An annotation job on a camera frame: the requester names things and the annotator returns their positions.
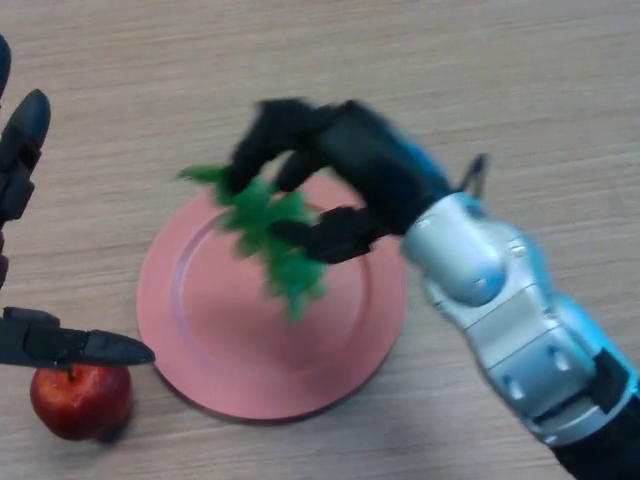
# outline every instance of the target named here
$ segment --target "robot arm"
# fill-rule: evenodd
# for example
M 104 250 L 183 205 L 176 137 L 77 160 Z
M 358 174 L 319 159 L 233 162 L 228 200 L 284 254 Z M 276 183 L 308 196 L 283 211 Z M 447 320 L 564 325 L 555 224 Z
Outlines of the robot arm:
M 617 459 L 629 463 L 633 448 L 640 454 L 636 370 L 583 308 L 554 290 L 532 239 L 461 192 L 425 211 L 402 249 L 488 385 L 570 473 L 640 473 L 640 458 L 628 472 Z
M 557 292 L 538 245 L 479 200 L 485 158 L 459 188 L 414 143 L 359 102 L 313 108 L 262 103 L 229 166 L 242 190 L 262 165 L 293 151 L 275 186 L 290 191 L 331 167 L 363 209 L 340 207 L 315 226 L 274 234 L 321 261 L 402 239 L 431 303 L 467 341 L 480 374 L 522 425 L 578 480 L 640 478 L 640 393 L 631 362 L 589 315 Z M 476 195 L 466 189 L 476 181 Z
M 11 49 L 0 35 L 0 97 L 11 68 Z M 51 108 L 40 90 L 29 93 L 0 134 L 0 254 L 6 222 L 19 220 L 35 189 L 31 181 L 49 131 Z M 8 269 L 0 256 L 0 288 Z M 43 311 L 6 307 L 0 316 L 0 364 L 33 368 L 90 365 L 141 365 L 155 355 L 138 340 L 99 330 L 60 327 L 60 320 Z

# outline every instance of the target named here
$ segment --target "red apple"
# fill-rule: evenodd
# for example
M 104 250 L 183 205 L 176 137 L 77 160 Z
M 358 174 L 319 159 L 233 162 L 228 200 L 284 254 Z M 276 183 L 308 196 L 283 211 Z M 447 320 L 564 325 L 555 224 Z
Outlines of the red apple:
M 54 435 L 75 441 L 100 439 L 129 417 L 131 374 L 127 367 L 37 369 L 31 380 L 31 404 Z

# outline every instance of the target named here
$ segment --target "green vegetable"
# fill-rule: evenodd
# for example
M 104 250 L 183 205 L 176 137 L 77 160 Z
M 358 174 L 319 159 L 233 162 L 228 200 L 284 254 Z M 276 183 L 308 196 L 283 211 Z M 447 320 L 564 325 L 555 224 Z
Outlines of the green vegetable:
M 305 208 L 300 192 L 279 198 L 262 179 L 254 179 L 237 195 L 225 185 L 226 167 L 192 166 L 178 178 L 212 186 L 212 200 L 225 207 L 218 217 L 217 227 L 239 234 L 236 253 L 241 257 L 259 255 L 265 266 L 265 293 L 280 297 L 287 303 L 287 318 L 300 321 L 305 314 L 307 300 L 321 298 L 326 288 L 322 283 L 324 265 L 304 255 L 299 249 L 272 236 L 269 225 L 276 220 L 296 220 L 311 224 L 315 215 Z

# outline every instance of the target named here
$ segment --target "silver robot wrist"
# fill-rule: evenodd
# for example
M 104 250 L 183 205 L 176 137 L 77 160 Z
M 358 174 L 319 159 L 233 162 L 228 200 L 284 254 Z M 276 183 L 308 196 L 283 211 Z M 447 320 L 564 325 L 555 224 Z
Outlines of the silver robot wrist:
M 631 362 L 553 289 L 535 242 L 490 218 L 474 198 L 456 193 L 432 206 L 402 251 L 489 386 L 548 447 L 599 431 L 638 395 Z

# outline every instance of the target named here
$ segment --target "light wood grain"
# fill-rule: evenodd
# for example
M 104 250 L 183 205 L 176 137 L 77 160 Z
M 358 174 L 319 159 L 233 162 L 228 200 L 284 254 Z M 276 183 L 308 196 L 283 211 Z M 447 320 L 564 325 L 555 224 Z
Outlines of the light wood grain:
M 6 229 L 2 303 L 137 335 L 136 278 L 194 195 L 183 166 L 224 161 L 254 101 L 362 98 L 451 174 L 493 156 L 490 208 L 532 233 L 570 292 L 640 365 L 637 0 L 4 0 L 14 68 L 53 123 L 36 194 Z M 382 371 L 320 417 L 257 428 L 186 406 L 150 368 L 111 449 L 69 444 L 2 368 L 3 480 L 562 480 L 479 379 L 411 273 Z

